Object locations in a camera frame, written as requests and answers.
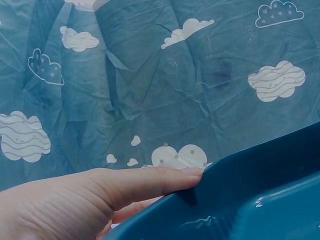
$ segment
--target dotted cloud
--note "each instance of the dotted cloud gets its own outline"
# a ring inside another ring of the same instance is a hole
[[[256,90],[257,97],[263,102],[272,102],[278,97],[292,96],[296,87],[306,81],[306,73],[288,61],[281,61],[276,67],[263,66],[258,73],[249,75],[248,82]]]
[[[195,32],[204,29],[215,23],[215,20],[200,21],[195,18],[186,20],[182,26],[182,29],[176,29],[172,32],[171,37],[164,39],[164,44],[161,45],[162,49],[165,49],[173,44],[182,42],[189,38]]]
[[[32,56],[28,58],[28,67],[38,79],[47,84],[65,85],[61,65],[56,62],[51,62],[50,57],[42,54],[39,48],[36,48]]]
[[[153,151],[153,167],[167,167],[172,169],[206,168],[208,159],[206,153],[196,145],[185,145],[179,152],[173,147],[165,145]]]
[[[305,17],[296,5],[290,1],[273,0],[270,5],[261,5],[258,9],[258,18],[255,21],[257,28],[266,28],[278,24],[301,20]]]
[[[98,38],[92,36],[89,32],[84,31],[77,33],[72,28],[62,26],[62,43],[66,49],[73,49],[75,52],[83,52],[86,49],[92,49],[99,45]]]
[[[51,141],[39,119],[29,119],[20,111],[10,115],[0,113],[0,136],[3,154],[12,161],[23,158],[29,163],[40,160],[51,151]]]

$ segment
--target blue plastic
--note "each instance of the blue plastic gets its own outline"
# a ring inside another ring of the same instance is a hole
[[[209,167],[106,240],[319,240],[320,123]]]

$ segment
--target cloud outline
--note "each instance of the cloud outline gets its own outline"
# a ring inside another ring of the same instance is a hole
[[[269,103],[277,98],[291,97],[306,79],[307,75],[302,68],[282,60],[276,66],[266,65],[250,74],[248,83],[262,102]]]
[[[64,79],[64,77],[62,76],[62,74],[61,74],[62,83],[50,82],[50,81],[47,81],[46,79],[44,79],[43,77],[39,76],[39,75],[32,69],[32,67],[30,66],[29,62],[30,62],[30,60],[33,60],[33,59],[34,59],[35,53],[36,53],[37,51],[39,52],[40,59],[41,59],[42,57],[45,57],[45,58],[48,59],[49,66],[57,66],[58,68],[62,69],[62,67],[61,67],[61,65],[60,65],[59,63],[54,62],[54,61],[51,62],[51,59],[50,59],[50,57],[49,57],[48,55],[42,54],[40,48],[35,48],[35,49],[33,50],[32,56],[28,57],[28,67],[29,67],[29,69],[31,70],[31,72],[32,72],[38,79],[40,79],[41,81],[44,81],[44,82],[47,83],[47,84],[56,85],[56,86],[64,86],[64,85],[65,85],[65,79]]]
[[[202,20],[199,21],[196,18],[189,18],[187,19],[182,28],[177,28],[172,31],[170,37],[166,37],[164,39],[164,43],[161,45],[161,49],[166,49],[167,47],[183,42],[187,38],[189,38],[191,35],[195,34],[196,32],[200,31],[201,29],[204,29],[210,25],[213,25],[215,23],[215,20],[211,19],[209,21]]]
[[[260,19],[262,19],[262,18],[261,18],[261,15],[260,15],[260,12],[261,12],[260,10],[261,10],[261,8],[267,7],[268,9],[272,10],[272,9],[273,9],[273,8],[272,8],[272,5],[273,5],[274,3],[276,3],[276,2],[277,2],[277,3],[280,3],[282,6],[285,6],[286,4],[291,4],[291,5],[294,7],[293,9],[295,9],[295,13],[302,14],[302,17],[300,17],[300,18],[292,18],[292,19],[285,20],[285,21],[274,22],[274,23],[267,24],[267,25],[262,25],[262,26],[258,25],[258,21],[259,21]],[[280,0],[273,0],[273,1],[270,3],[270,5],[262,4],[262,5],[258,8],[258,18],[255,20],[255,23],[254,23],[254,24],[255,24],[255,26],[256,26],[257,28],[263,29],[263,28],[267,28],[267,27],[271,27],[271,26],[275,26],[275,25],[279,25],[279,24],[284,24],[284,23],[289,23],[289,22],[301,20],[301,19],[304,19],[304,18],[305,18],[305,13],[304,13],[303,11],[301,11],[301,10],[298,10],[297,6],[296,6],[293,2],[291,2],[291,1],[282,2],[282,1],[280,1]]]

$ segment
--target skin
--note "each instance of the skin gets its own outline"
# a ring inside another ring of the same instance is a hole
[[[99,240],[111,223],[160,196],[195,186],[202,173],[199,168],[97,168],[28,182],[0,192],[0,239]]]

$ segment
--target wrinkled fabric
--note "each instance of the wrinkled fabric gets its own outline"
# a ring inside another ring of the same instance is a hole
[[[0,190],[98,167],[205,168],[319,121],[319,9],[0,1]]]

